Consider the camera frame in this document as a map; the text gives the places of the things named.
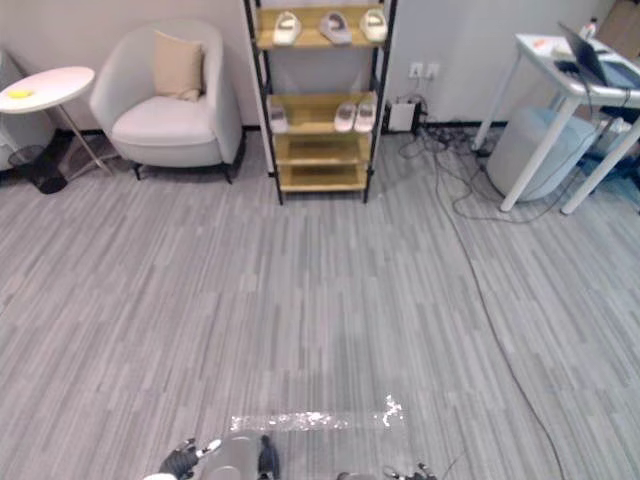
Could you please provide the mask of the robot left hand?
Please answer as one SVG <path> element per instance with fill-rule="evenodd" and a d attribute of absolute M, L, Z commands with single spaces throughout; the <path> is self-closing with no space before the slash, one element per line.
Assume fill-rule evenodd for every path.
<path fill-rule="evenodd" d="M 206 455 L 216 451 L 222 444 L 217 438 L 198 448 L 195 438 L 188 438 L 173 449 L 161 462 L 159 474 L 167 474 L 174 479 L 189 479 L 193 476 L 194 467 Z"/>

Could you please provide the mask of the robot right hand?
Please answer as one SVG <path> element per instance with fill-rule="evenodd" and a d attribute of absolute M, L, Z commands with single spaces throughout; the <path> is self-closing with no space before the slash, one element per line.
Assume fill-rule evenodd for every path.
<path fill-rule="evenodd" d="M 390 465 L 382 467 L 382 473 L 386 479 L 392 480 L 437 480 L 438 477 L 433 470 L 422 462 L 417 464 L 413 474 L 403 474 Z"/>

